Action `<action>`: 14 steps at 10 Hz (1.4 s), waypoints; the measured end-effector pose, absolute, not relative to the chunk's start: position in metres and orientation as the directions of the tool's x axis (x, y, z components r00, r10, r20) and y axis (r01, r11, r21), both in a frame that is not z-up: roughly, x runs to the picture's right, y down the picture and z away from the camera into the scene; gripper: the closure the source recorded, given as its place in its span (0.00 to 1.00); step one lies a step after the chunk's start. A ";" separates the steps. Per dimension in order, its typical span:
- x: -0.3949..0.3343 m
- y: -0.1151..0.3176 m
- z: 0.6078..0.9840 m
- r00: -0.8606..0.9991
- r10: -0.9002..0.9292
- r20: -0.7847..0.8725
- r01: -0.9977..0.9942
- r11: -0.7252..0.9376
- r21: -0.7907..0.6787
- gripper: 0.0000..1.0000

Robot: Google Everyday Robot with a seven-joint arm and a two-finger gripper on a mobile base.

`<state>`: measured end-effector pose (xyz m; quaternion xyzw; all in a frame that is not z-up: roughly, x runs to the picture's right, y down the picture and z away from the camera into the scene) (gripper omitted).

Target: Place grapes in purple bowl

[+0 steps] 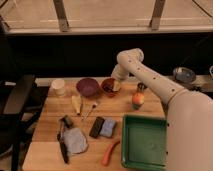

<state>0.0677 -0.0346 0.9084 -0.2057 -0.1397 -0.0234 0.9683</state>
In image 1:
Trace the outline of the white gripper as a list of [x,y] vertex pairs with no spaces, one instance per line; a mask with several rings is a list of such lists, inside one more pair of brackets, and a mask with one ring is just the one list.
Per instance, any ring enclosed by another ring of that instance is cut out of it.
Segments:
[[129,72],[120,65],[116,65],[112,71],[111,76],[116,79],[113,82],[113,91],[119,91],[121,88],[121,83],[119,81],[126,80],[129,77]]

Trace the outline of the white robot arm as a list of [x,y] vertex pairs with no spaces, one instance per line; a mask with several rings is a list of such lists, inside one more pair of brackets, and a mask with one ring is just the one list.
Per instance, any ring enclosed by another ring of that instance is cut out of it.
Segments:
[[213,171],[213,99],[145,66],[139,48],[117,55],[111,76],[133,74],[167,107],[166,171]]

